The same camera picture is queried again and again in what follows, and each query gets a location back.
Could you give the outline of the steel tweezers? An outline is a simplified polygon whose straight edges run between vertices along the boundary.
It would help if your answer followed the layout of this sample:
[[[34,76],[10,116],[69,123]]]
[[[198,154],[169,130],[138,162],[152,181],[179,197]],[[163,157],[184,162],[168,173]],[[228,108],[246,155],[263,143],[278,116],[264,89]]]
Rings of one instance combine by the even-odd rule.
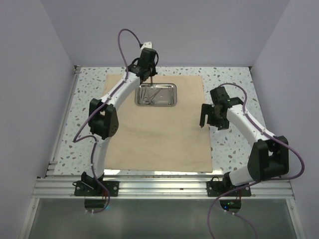
[[[139,103],[143,103],[143,98],[144,98],[144,87],[140,88],[139,90]]]

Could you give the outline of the steel instrument tray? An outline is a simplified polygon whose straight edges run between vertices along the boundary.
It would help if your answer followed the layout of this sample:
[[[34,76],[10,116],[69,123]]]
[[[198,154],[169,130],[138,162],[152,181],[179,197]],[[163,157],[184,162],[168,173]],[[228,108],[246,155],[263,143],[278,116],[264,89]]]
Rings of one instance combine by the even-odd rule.
[[[143,103],[139,103],[139,90],[144,87]],[[146,105],[145,101],[148,96],[153,95],[157,90],[160,92],[154,98],[154,105]],[[173,83],[154,83],[150,87],[150,83],[141,84],[135,91],[135,104],[137,106],[150,106],[150,107],[173,107],[177,104],[177,86]]]

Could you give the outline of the steel forceps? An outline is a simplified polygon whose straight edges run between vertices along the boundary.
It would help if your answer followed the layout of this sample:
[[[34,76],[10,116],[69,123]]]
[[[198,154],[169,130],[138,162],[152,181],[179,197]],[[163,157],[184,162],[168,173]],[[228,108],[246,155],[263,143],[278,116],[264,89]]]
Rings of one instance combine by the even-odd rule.
[[[145,101],[146,105],[154,105],[154,98],[157,96],[157,94],[160,92],[160,90],[157,90],[153,95],[150,97],[148,96],[147,100]]]

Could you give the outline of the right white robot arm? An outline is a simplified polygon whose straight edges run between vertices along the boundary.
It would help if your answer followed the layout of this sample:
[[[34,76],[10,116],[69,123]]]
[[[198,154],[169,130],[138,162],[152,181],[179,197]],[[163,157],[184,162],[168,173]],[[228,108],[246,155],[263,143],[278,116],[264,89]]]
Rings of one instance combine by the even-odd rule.
[[[199,125],[207,123],[218,130],[229,128],[234,124],[248,141],[251,152],[246,166],[224,174],[222,186],[211,187],[222,189],[226,195],[234,195],[240,186],[253,182],[265,181],[274,177],[286,175],[289,171],[288,149],[281,144],[287,144],[284,136],[269,138],[271,132],[262,129],[261,124],[251,123],[247,117],[248,111],[243,110],[244,103],[238,97],[222,100],[214,106],[202,104]]]

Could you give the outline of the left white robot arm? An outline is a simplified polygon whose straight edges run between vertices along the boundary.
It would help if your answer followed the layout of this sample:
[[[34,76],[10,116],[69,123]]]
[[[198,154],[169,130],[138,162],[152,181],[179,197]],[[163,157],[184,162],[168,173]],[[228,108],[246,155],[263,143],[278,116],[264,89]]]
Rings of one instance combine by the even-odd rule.
[[[78,132],[73,141],[78,142],[86,138],[93,138],[94,144],[90,156],[90,169],[81,175],[81,183],[86,186],[90,194],[96,196],[102,193],[104,157],[111,137],[119,128],[117,111],[124,100],[148,78],[157,74],[153,57],[139,57],[127,66],[120,81],[102,98],[93,98],[89,105],[89,117],[83,125],[88,125],[90,135],[79,137]]]

